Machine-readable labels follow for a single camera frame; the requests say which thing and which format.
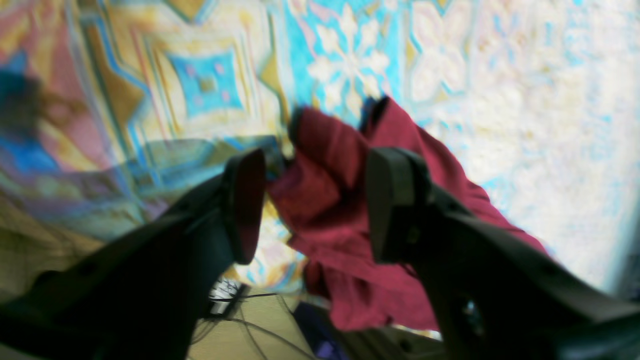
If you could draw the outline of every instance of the patterned rug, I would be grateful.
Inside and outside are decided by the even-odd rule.
[[[515,224],[610,288],[640,185],[634,0],[0,0],[0,191],[108,241],[310,105],[392,96]],[[299,291],[268,204],[229,276]]]

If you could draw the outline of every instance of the white flower motif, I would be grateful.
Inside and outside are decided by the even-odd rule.
[[[317,56],[307,70],[324,86],[324,105],[328,111],[333,111],[344,100],[349,111],[359,116],[362,96],[356,90],[356,80],[362,84],[364,95],[379,97],[381,91],[376,75],[383,76],[390,62],[385,53],[375,49],[380,33],[380,24],[376,19],[362,25],[357,46],[355,37],[358,33],[358,23],[349,4],[342,8],[338,25],[346,40],[346,50],[340,46],[340,37],[335,29],[318,25],[317,34],[321,39],[324,54]],[[333,54],[338,55],[340,60],[332,61],[329,55]],[[349,90],[343,98],[342,91],[345,86],[349,86]]]
[[[462,46],[471,24],[471,4],[456,1],[442,18],[433,3],[416,2],[412,16],[413,34],[422,48],[413,71],[413,98],[430,99],[440,83],[454,92],[463,90],[467,67]]]

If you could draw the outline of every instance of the red cloth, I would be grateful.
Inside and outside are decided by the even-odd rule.
[[[420,154],[433,181],[480,219],[544,252],[535,238],[509,224],[486,192],[470,182],[447,147],[415,125],[392,99],[364,133],[320,111],[302,111],[296,158],[269,194],[294,234],[289,245],[309,258],[308,290],[331,300],[330,316],[345,331],[396,323],[438,326],[420,282],[401,265],[372,260],[364,174],[370,147],[402,147]]]

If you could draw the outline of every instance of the crumpled cloth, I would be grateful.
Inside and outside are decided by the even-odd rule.
[[[364,174],[371,147],[401,147],[420,154],[432,180],[481,220],[509,231],[544,252],[541,243],[511,225],[486,192],[472,183],[447,147],[418,127],[392,99],[380,101],[362,132],[307,108],[291,129],[296,157],[268,191],[291,228],[289,245],[308,256],[309,292],[331,300],[330,317],[341,330],[390,324],[437,330],[428,296],[401,265],[372,259]]]

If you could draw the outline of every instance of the red fabric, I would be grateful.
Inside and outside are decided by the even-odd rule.
[[[509,224],[491,205],[447,147],[415,125],[392,99],[364,133],[313,109],[303,110],[299,122],[296,158],[268,190],[294,234],[289,245],[309,258],[308,290],[331,300],[330,316],[338,329],[390,323],[438,329],[420,282],[407,268],[372,260],[364,199],[370,147],[402,147],[420,154],[434,182],[476,216],[544,252],[535,238]]]

